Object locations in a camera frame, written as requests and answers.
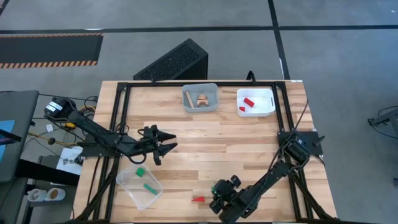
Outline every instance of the gray plastic bin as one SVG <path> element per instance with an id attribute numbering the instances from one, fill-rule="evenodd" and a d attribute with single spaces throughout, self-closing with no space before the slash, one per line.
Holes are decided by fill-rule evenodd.
<path id="1" fill-rule="evenodd" d="M 189 105 L 188 97 L 185 94 L 185 91 L 188 91 L 191 95 L 193 107 Z M 197 106 L 197 97 L 198 95 L 206 94 L 208 98 L 209 105 L 208 106 Z M 184 107 L 186 112 L 194 113 L 194 112 L 207 112 L 214 111 L 218 107 L 218 87 L 214 83 L 204 83 L 204 84 L 193 84 L 193 85 L 184 85 L 182 87 L 182 106 Z"/>

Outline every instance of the wooden table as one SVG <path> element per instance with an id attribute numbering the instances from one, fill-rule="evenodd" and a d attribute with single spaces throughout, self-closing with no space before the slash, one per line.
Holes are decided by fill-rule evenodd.
<path id="1" fill-rule="evenodd" d="M 118 82 L 103 82 L 94 120 L 109 128 Z M 293 119 L 297 122 L 307 97 L 302 82 L 286 81 Z M 139 139 L 137 130 L 156 124 L 162 131 L 176 134 L 178 146 L 155 166 L 152 155 L 145 165 L 161 182 L 164 192 L 149 208 L 138 211 L 128 194 L 116 184 L 111 222 L 219 222 L 218 216 L 208 207 L 211 187 L 219 179 L 229 179 L 236 174 L 242 186 L 255 183 L 266 173 L 272 156 L 278 149 L 279 130 L 275 113 L 265 118 L 242 118 L 236 112 L 236 91 L 240 87 L 220 86 L 220 105 L 214 112 L 186 113 L 182 107 L 181 87 L 133 87 L 127 111 L 129 135 Z M 285 127 L 287 118 L 279 93 Z M 123 100 L 119 105 L 121 116 Z M 312 117 L 307 108 L 298 130 L 313 129 Z M 84 161 L 77 188 L 74 208 L 76 215 L 86 207 L 96 159 Z M 122 157 L 119 171 L 131 163 Z M 100 178 L 101 162 L 93 187 L 94 196 Z M 318 203 L 331 216 L 336 216 L 326 172 L 323 165 L 311 158 L 305 166 L 308 189 Z M 298 190 L 301 214 L 305 210 Z M 205 203 L 191 202 L 193 197 L 205 196 Z M 101 203 L 100 218 L 104 217 L 105 192 Z M 259 202 L 258 209 L 247 219 L 239 222 L 294 221 L 294 211 L 287 178 L 268 190 Z"/>

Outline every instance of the clear plastic container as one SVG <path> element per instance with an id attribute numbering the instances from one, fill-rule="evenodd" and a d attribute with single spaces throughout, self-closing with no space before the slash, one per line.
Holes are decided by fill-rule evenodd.
<path id="1" fill-rule="evenodd" d="M 138 169 L 144 169 L 142 177 L 136 174 Z M 131 164 L 123 170 L 117 177 L 116 182 L 129 194 L 131 199 L 137 205 L 138 210 L 143 210 L 152 204 L 163 192 L 163 186 L 143 165 Z M 156 191 L 156 194 L 144 187 L 150 186 Z"/>

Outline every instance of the concrete floor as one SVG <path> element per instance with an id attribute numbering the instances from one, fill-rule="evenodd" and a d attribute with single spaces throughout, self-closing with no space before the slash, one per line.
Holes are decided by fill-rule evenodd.
<path id="1" fill-rule="evenodd" d="M 398 24 L 396 1 L 274 2 L 280 26 Z M 267 1 L 260 0 L 10 0 L 0 16 L 0 30 L 271 24 Z M 398 30 L 282 31 L 281 35 L 290 77 L 303 80 L 315 127 L 326 136 L 322 146 L 338 216 L 396 223 L 398 190 L 392 178 L 398 177 L 398 141 L 375 133 L 366 119 L 377 116 L 381 108 L 398 105 Z M 273 31 L 115 33 L 105 34 L 97 66 L 2 69 L 0 90 L 97 95 L 103 80 L 130 80 L 187 38 L 209 53 L 209 79 L 242 79 L 248 70 L 257 79 L 282 79 Z M 42 116 L 49 100 L 40 97 L 36 116 Z M 39 121 L 32 130 L 43 132 L 45 124 Z M 52 149 L 60 152 L 59 147 Z M 48 154 L 32 143 L 23 158 L 36 161 Z M 62 222 L 70 214 L 69 205 L 47 209 L 35 209 L 32 223 Z"/>

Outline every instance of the black computer case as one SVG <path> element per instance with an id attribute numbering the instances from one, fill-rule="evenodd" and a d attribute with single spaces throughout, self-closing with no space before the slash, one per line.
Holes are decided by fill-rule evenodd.
<path id="1" fill-rule="evenodd" d="M 192 39 L 187 39 L 157 59 L 139 73 L 134 80 L 206 80 L 208 53 Z"/>

